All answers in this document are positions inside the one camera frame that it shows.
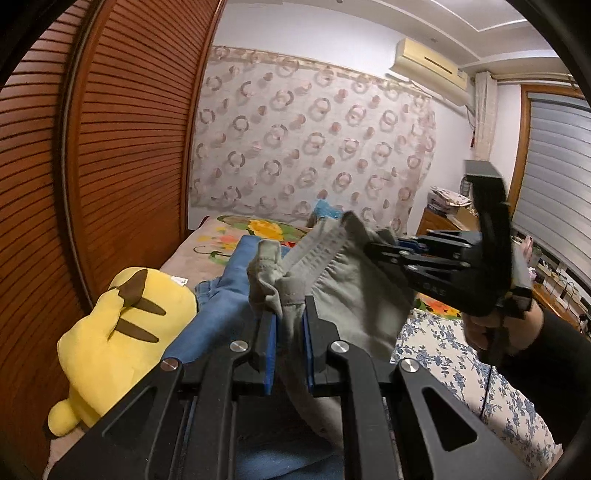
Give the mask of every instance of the wooden wardrobe door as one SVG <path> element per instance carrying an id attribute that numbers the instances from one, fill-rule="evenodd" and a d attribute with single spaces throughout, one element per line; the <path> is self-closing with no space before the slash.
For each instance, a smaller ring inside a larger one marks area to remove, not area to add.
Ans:
<path id="1" fill-rule="evenodd" d="M 0 91 L 0 448 L 40 476 L 56 344 L 185 237 L 197 95 L 225 0 L 77 0 Z"/>
<path id="2" fill-rule="evenodd" d="M 62 235 L 53 135 L 88 8 L 77 0 L 0 90 L 0 436 L 37 474 L 49 452 L 43 423 L 67 394 L 56 344 L 83 315 Z"/>

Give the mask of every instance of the person's arm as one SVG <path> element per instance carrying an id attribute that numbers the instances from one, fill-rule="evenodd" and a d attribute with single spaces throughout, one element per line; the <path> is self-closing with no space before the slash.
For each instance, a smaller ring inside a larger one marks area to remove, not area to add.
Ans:
<path id="1" fill-rule="evenodd" d="M 591 410 L 591 342 L 543 310 L 540 334 L 526 350 L 507 355 L 499 373 L 544 419 L 555 443 L 570 443 Z"/>
<path id="2" fill-rule="evenodd" d="M 499 319 L 465 317 L 464 324 L 468 344 L 485 349 L 484 327 Z M 524 319 L 505 318 L 504 325 L 512 351 L 499 373 L 532 401 L 554 442 L 566 448 L 591 410 L 591 342 L 535 302 Z"/>

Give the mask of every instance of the pikachu plush toy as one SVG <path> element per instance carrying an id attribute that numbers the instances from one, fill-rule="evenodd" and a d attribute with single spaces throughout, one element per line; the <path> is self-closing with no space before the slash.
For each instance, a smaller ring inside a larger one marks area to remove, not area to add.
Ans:
<path id="1" fill-rule="evenodd" d="M 138 267 L 119 273 L 91 314 L 57 342 L 70 394 L 49 413 L 51 434 L 64 436 L 81 421 L 92 427 L 160 361 L 196 313 L 195 295 L 169 275 Z"/>

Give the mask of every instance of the clothing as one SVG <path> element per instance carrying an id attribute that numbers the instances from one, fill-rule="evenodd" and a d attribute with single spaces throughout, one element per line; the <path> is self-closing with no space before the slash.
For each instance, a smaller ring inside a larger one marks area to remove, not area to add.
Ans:
<path id="1" fill-rule="evenodd" d="M 164 351 L 163 358 L 175 357 L 183 363 L 192 362 L 223 342 L 236 339 L 244 323 L 254 321 L 248 304 L 245 272 L 260 240 L 255 235 L 244 235 L 223 275 L 196 287 L 199 311 Z"/>
<path id="2" fill-rule="evenodd" d="M 566 449 L 591 411 L 591 343 L 554 313 L 544 310 L 538 338 L 499 372 L 529 398 L 555 443 Z"/>
<path id="3" fill-rule="evenodd" d="M 247 269 L 253 309 L 270 308 L 280 319 L 276 370 L 292 403 L 318 435 L 340 448 L 339 399 L 313 398 L 302 381 L 301 317 L 304 297 L 311 294 L 319 317 L 335 323 L 341 339 L 389 361 L 414 292 L 369 260 L 363 248 L 371 241 L 381 237 L 348 212 L 340 221 L 323 219 L 284 259 L 277 242 L 261 241 Z"/>
<path id="4" fill-rule="evenodd" d="M 241 238 L 223 275 L 195 288 L 199 313 L 164 352 L 187 363 L 224 342 L 237 339 L 243 325 L 255 321 L 248 303 L 246 266 L 261 239 Z M 289 247 L 282 245 L 279 256 Z M 310 472 L 318 478 L 342 477 L 342 457 L 318 437 L 291 405 L 282 385 L 275 383 L 270 397 L 243 397 L 236 422 L 236 480 L 267 480 L 286 476 L 305 480 Z"/>

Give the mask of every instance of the sheer patterned curtain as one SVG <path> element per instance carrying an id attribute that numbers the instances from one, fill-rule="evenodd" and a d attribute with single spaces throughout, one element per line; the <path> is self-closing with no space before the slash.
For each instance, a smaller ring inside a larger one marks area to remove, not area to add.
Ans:
<path id="1" fill-rule="evenodd" d="M 489 160 L 495 138 L 498 85 L 490 72 L 476 74 L 475 160 Z"/>
<path id="2" fill-rule="evenodd" d="M 402 234 L 435 147 L 431 99 L 410 84 L 216 46 L 196 112 L 189 209 L 291 222 L 326 199 Z"/>

